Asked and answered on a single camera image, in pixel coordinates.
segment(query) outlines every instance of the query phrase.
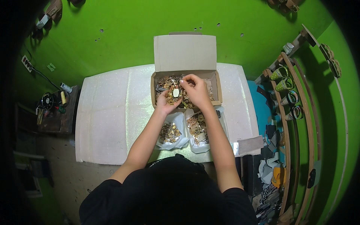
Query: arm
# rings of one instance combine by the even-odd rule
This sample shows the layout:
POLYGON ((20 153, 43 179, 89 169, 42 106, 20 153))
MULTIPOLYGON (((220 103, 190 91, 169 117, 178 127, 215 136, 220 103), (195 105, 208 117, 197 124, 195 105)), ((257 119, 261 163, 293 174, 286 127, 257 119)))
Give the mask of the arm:
POLYGON ((117 180, 120 183, 123 183, 130 173, 146 166, 154 150, 166 116, 171 113, 171 111, 173 111, 182 101, 182 99, 180 99, 179 101, 174 102, 174 105, 169 105, 165 98, 165 94, 168 92, 169 91, 164 91, 158 97, 156 109, 151 115, 144 130, 131 146, 124 164, 109 179, 117 180))
POLYGON ((191 102, 199 107, 204 115, 220 191, 224 192, 230 188, 244 189, 236 170, 233 150, 211 104, 205 81, 194 74, 189 74, 180 83, 191 102), (195 87, 190 86, 188 81, 193 81, 195 87))

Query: hand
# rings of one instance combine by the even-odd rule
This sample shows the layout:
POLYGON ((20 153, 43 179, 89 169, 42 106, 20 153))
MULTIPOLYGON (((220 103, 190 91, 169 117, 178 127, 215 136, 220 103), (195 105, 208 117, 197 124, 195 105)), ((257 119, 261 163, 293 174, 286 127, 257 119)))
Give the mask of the hand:
POLYGON ((158 101, 157 101, 157 109, 159 109, 160 112, 165 113, 166 115, 170 114, 176 107, 178 107, 181 103, 181 101, 183 100, 183 98, 181 97, 177 102, 174 102, 174 105, 170 105, 169 103, 167 103, 166 97, 165 95, 169 92, 170 90, 166 90, 163 91, 159 97, 158 97, 158 101))
POLYGON ((185 89, 188 97, 201 111, 211 106, 209 92, 207 91, 206 82, 195 74, 189 74, 180 80, 180 85, 185 89))

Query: yellow thread spool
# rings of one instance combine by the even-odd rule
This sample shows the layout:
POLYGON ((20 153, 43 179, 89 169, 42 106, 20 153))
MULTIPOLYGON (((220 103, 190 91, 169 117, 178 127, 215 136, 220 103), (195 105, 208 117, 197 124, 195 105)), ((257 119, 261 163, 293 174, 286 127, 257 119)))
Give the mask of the yellow thread spool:
POLYGON ((62 92, 60 93, 60 95, 61 95, 61 102, 63 103, 63 105, 66 104, 65 93, 62 91, 62 92))

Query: white thread spool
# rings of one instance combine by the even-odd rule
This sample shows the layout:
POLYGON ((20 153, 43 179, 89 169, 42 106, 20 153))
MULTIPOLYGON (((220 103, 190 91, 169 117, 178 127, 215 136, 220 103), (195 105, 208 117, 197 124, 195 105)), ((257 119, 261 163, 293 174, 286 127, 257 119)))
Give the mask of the white thread spool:
POLYGON ((61 84, 60 84, 60 87, 61 87, 62 89, 64 89, 66 92, 68 92, 69 94, 72 92, 72 88, 69 87, 69 86, 67 86, 67 85, 64 84, 64 83, 61 83, 61 84))

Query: thread spool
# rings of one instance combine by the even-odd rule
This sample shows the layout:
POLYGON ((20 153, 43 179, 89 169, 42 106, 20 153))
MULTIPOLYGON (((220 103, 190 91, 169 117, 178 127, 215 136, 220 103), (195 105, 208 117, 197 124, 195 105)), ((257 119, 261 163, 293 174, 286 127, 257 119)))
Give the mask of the thread spool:
POLYGON ((68 92, 69 94, 72 92, 72 88, 69 87, 69 86, 67 86, 67 85, 64 84, 63 82, 61 82, 60 87, 61 87, 62 89, 64 89, 66 92, 68 92))
POLYGON ((65 93, 62 91, 62 92, 60 93, 60 96, 61 96, 61 102, 62 102, 62 104, 65 105, 65 104, 66 104, 65 93))

